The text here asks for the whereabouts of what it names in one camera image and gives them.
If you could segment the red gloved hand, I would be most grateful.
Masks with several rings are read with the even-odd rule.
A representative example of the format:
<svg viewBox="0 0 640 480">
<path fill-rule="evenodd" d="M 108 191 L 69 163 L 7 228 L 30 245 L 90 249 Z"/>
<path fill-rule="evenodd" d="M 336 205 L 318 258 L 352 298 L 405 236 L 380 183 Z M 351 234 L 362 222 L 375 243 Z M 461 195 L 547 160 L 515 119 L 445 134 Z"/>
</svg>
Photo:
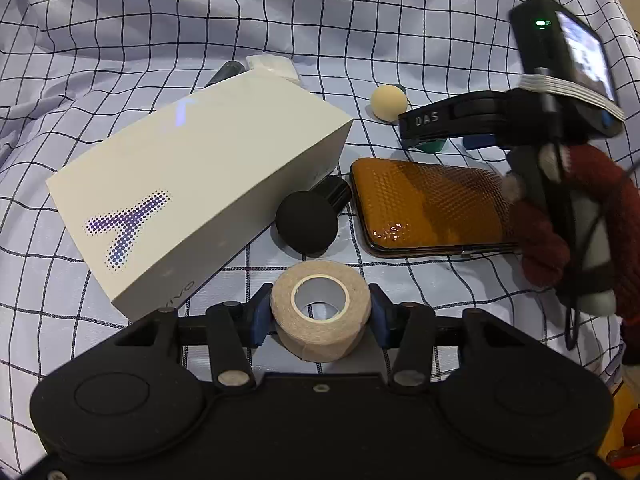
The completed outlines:
<svg viewBox="0 0 640 480">
<path fill-rule="evenodd" d="M 514 151 L 502 179 L 525 277 L 567 309 L 639 325 L 639 191 L 589 144 Z"/>
</svg>

